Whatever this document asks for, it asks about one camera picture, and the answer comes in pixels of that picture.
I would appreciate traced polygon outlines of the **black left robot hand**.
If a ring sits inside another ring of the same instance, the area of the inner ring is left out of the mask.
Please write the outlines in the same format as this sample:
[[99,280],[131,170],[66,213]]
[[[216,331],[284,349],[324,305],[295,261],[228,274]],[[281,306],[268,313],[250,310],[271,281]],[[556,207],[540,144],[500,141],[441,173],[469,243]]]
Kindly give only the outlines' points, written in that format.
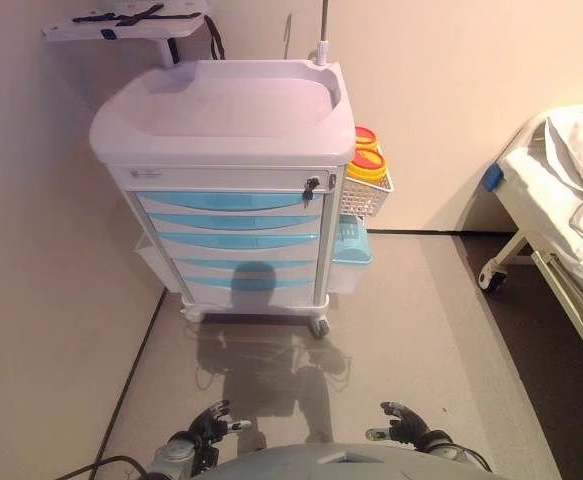
[[204,445],[213,445],[225,436],[250,430],[251,420],[227,420],[230,414],[230,401],[220,400],[203,410],[189,426],[189,431],[195,434]]

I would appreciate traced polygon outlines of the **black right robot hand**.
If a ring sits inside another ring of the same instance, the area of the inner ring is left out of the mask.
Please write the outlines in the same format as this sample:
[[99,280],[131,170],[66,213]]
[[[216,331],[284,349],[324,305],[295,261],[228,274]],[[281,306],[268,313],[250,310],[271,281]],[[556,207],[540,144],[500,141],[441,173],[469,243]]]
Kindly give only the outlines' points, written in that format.
[[391,440],[402,444],[416,445],[419,439],[430,431],[426,422],[412,409],[398,402],[384,401],[380,408],[390,416],[386,428],[371,428],[365,432],[370,441]]

